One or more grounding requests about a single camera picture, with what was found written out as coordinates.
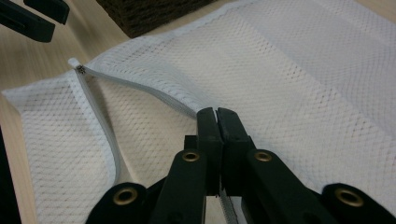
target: metal zipper slider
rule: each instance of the metal zipper slider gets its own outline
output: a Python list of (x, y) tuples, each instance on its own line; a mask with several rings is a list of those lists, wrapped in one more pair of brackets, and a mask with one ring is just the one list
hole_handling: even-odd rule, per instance
[(68, 60), (69, 64), (78, 72), (79, 74), (85, 74), (85, 67), (76, 59), (71, 58)]

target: wooden table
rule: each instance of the wooden table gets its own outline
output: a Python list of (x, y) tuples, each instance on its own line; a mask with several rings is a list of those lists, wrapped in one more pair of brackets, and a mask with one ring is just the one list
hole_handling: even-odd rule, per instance
[[(150, 34), (175, 29), (230, 1), (219, 0)], [(396, 23), (396, 0), (357, 1)], [(67, 24), (56, 24), (54, 36), (48, 44), (35, 42), (0, 25), (0, 91), (58, 76), (71, 69), (67, 63), (69, 58), (75, 57), (86, 63), (101, 52), (128, 40), (128, 37), (94, 0), (66, 0), (66, 2), (70, 6)], [(22, 0), (16, 3), (23, 6)], [(21, 130), (21, 116), (1, 94), (0, 125), (21, 221), (36, 223), (35, 201)]]

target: black plastic part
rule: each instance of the black plastic part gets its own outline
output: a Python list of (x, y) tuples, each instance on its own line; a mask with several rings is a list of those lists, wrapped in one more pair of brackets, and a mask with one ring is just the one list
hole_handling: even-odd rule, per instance
[(143, 203), (143, 207), (140, 212), (141, 220), (143, 223), (149, 223), (149, 218), (154, 211), (155, 205), (157, 204), (158, 198), (160, 197), (163, 184), (165, 183), (166, 177), (152, 185), (147, 189), (146, 200)]
[(184, 137), (184, 149), (197, 149), (196, 135), (186, 135)]
[(0, 0), (0, 23), (33, 40), (48, 43), (55, 25), (11, 1)]
[(66, 24), (70, 8), (62, 0), (23, 0), (23, 3), (61, 24)]
[(225, 142), (222, 155), (221, 183), (228, 196), (241, 196), (244, 183), (243, 162), (254, 148), (238, 115), (232, 110), (217, 111), (219, 130)]
[(275, 153), (250, 150), (246, 174), (245, 190), (254, 190), (271, 223), (337, 223)]
[(203, 151), (178, 152), (149, 223), (204, 223), (206, 166)]
[(21, 223), (17, 198), (9, 171), (6, 147), (0, 127), (0, 223)]
[(216, 123), (215, 112), (211, 107), (197, 113), (197, 149), (207, 156), (207, 196), (219, 195), (220, 169), (223, 143)]
[[(114, 197), (122, 189), (135, 189), (137, 198), (125, 205), (114, 203)], [(144, 211), (143, 202), (146, 200), (146, 188), (133, 183), (119, 184), (106, 192), (99, 203), (92, 209), (87, 224), (126, 224), (126, 223), (147, 223), (147, 217), (142, 216)]]
[(244, 190), (241, 207), (247, 224), (271, 223), (254, 189)]
[(340, 223), (396, 223), (396, 218), (383, 206), (349, 185), (328, 185), (320, 199)]

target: mesh laundry bag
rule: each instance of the mesh laundry bag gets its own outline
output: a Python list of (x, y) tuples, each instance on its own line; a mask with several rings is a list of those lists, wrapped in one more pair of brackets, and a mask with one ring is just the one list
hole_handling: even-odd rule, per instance
[[(117, 145), (124, 175), (146, 186), (155, 183), (182, 149), (183, 136), (194, 134), (194, 112), (208, 106), (236, 111), (256, 146), (274, 151), (307, 187), (321, 191), (327, 184), (346, 183), (396, 214), (395, 39), (395, 24), (353, 1), (241, 1), (175, 31), (130, 40), (88, 63), (87, 73), (99, 77), (87, 77), (98, 109), (92, 109), (85, 80), (73, 72), (5, 91), (21, 112), (28, 155), (45, 155), (42, 145), (48, 140), (38, 137), (38, 122), (64, 121), (68, 129), (56, 130), (53, 144), (67, 141), (78, 127), (73, 104), (58, 103), (76, 97), (52, 88), (65, 78), (80, 77), (78, 99), (93, 110), (93, 118), (78, 123), (87, 130), (81, 137), (98, 134), (107, 140), (90, 145), (103, 156), (87, 157), (102, 163), (73, 173), (81, 184), (85, 176), (102, 177), (94, 186), (98, 191), (87, 196), (90, 203), (76, 200), (83, 186), (64, 190), (69, 201), (52, 194), (56, 181), (73, 170), (57, 172), (48, 164), (74, 158), (66, 160), (73, 167), (85, 158), (81, 150), (39, 161), (29, 157), (39, 220), (83, 221), (116, 179), (111, 161), (118, 150), (111, 148)], [(35, 93), (41, 89), (50, 101)], [(46, 119), (52, 108), (62, 113)], [(42, 119), (31, 126), (35, 114)], [(44, 169), (57, 179), (40, 177)], [(55, 198), (63, 213), (48, 203)], [(207, 214), (209, 223), (224, 222), (216, 200)]]

